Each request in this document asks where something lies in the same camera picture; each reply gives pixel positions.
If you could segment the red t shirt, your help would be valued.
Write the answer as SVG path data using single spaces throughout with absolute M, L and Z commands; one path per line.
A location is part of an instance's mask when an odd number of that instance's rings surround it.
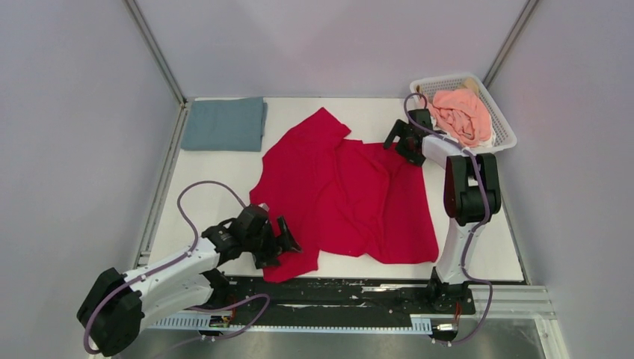
M 349 138 L 320 108 L 262 159 L 250 202 L 284 217 L 301 252 L 263 271 L 281 283 L 315 271 L 323 252 L 370 256 L 388 265 L 433 263 L 440 254 L 421 168 L 393 148 Z

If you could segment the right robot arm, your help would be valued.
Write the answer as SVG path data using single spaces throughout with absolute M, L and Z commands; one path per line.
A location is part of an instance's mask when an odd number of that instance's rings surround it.
M 468 267 L 472 245 L 501 209 L 497 160 L 492 153 L 476 155 L 435 131 L 427 109 L 407 110 L 405 114 L 406 120 L 397 120 L 393 125 L 384 148 L 394 146 L 412 165 L 422 166 L 430 160 L 445 171 L 443 206 L 449 229 L 426 290 L 430 308 L 442 313 L 457 300 L 468 298 L 471 283 L 493 285 L 489 280 L 473 277 Z

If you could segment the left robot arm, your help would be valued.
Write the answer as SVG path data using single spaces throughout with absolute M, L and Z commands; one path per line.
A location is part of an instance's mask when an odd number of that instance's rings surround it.
M 230 300 L 230 282 L 219 268 L 244 253 L 258 269 L 280 266 L 282 254 L 300 253 L 284 217 L 277 217 L 276 227 L 278 234 L 266 208 L 249 205 L 195 233 L 191 245 L 163 260 L 124 273 L 103 271 L 76 314 L 86 352 L 117 355 L 140 332 L 182 310 L 213 313 L 246 304 Z

